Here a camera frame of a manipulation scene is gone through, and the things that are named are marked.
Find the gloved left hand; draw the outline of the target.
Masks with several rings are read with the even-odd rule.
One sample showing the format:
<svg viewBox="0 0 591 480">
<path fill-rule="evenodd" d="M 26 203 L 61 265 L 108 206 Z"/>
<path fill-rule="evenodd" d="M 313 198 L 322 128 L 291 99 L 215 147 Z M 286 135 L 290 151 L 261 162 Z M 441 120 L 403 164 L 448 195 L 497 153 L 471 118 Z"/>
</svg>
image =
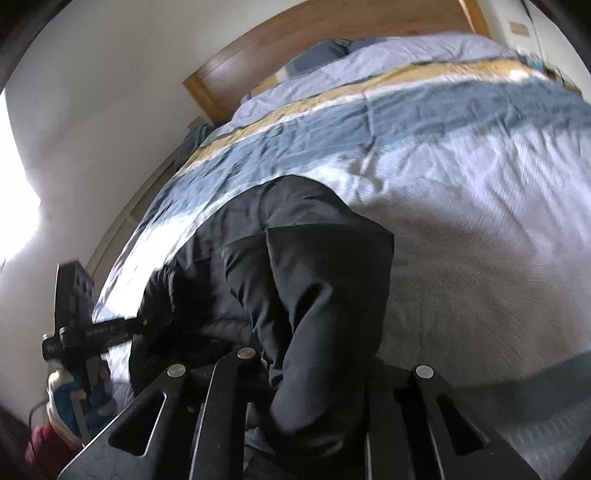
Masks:
<svg viewBox="0 0 591 480">
<path fill-rule="evenodd" d="M 94 389 L 87 394 L 82 380 L 64 368 L 57 368 L 48 377 L 47 416 L 57 434 L 75 450 L 89 443 L 115 416 L 113 383 L 107 363 L 98 363 Z"/>
</svg>

